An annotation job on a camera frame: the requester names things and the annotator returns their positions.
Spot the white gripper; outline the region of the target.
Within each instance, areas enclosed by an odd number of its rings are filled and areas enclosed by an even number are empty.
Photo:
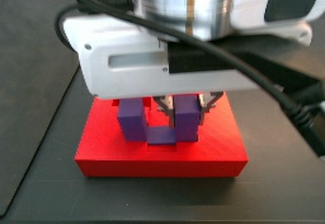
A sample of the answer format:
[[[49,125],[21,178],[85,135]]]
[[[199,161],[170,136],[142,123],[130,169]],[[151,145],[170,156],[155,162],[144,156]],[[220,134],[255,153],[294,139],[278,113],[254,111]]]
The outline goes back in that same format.
[[[63,21],[67,40],[79,55],[87,89],[100,99],[156,96],[159,111],[175,126],[170,95],[198,95],[199,124],[223,96],[257,85],[235,70],[174,74],[168,71],[164,42],[138,26],[107,15],[80,16]]]

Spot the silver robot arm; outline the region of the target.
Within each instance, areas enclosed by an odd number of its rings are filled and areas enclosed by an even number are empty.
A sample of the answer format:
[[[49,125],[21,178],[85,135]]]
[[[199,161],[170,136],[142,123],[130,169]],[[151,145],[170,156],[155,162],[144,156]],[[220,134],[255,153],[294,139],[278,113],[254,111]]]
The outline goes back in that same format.
[[[226,0],[134,0],[135,15],[202,39],[216,36],[227,15]],[[171,38],[108,15],[63,21],[68,43],[79,55],[92,96],[128,99],[195,94],[207,112],[226,89],[251,86],[230,69],[171,73]]]

